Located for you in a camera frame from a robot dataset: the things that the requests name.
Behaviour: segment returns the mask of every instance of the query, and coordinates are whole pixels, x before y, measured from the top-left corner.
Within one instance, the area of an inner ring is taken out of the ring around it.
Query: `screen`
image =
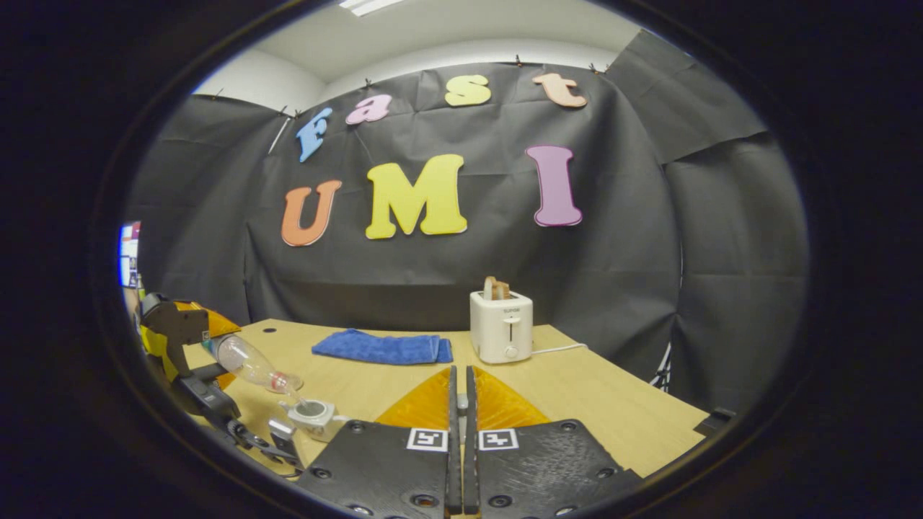
[[[119,278],[122,286],[138,288],[138,233],[141,222],[126,223],[122,226],[119,239],[118,260]]]

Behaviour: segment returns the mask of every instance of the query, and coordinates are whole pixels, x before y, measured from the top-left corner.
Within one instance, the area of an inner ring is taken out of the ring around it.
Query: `white cup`
[[[343,424],[350,421],[348,416],[336,415],[335,405],[319,400],[302,400],[296,405],[279,402],[296,428],[317,441],[330,441],[336,436]]]

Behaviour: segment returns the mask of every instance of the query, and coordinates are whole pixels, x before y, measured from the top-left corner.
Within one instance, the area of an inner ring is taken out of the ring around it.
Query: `ceiling light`
[[[346,7],[352,11],[354,15],[361,17],[372,11],[378,11],[382,7],[397,4],[401,1],[402,0],[345,0],[340,2],[340,7]]]

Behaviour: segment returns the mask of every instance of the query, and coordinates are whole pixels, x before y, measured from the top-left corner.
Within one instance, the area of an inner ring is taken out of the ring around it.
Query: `wooden table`
[[[264,332],[275,329],[275,332]],[[337,413],[374,421],[394,402],[449,364],[387,366],[327,356],[315,356],[311,347],[342,328],[263,320],[239,332],[258,348],[276,369],[294,373],[305,381],[299,392],[309,399],[337,406]],[[375,335],[406,336],[421,332],[377,332]],[[552,421],[576,418],[593,433],[609,454],[625,468],[642,477],[676,459],[702,439],[692,429],[708,415],[661,392],[606,361],[587,348],[574,348],[533,356],[512,364],[481,362],[467,331],[431,332],[452,342],[458,367],[459,392],[465,391],[465,367],[477,366],[505,382],[528,399]],[[533,329],[534,350],[574,344],[576,341],[550,325]],[[186,347],[189,366],[214,362],[201,348]],[[275,394],[244,380],[226,389],[237,402],[241,421],[260,437],[270,437],[267,422],[285,413]],[[327,445],[296,433],[298,453],[310,464]],[[259,453],[253,457],[277,472],[291,472],[288,465],[276,465]]]

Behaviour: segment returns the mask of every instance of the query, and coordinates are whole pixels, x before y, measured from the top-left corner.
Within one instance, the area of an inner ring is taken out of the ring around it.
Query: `white wall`
[[[613,51],[596,47],[547,40],[480,40],[451,43],[404,54],[335,79],[319,94],[317,103],[364,87],[366,78],[375,82],[438,66],[509,62],[516,60],[516,54],[524,63],[587,68],[592,63],[601,70],[612,63],[617,55]]]
[[[273,110],[288,105],[285,113],[305,110],[319,103],[326,84],[294,63],[256,49],[239,54],[219,68],[195,93],[231,97],[262,104]]]

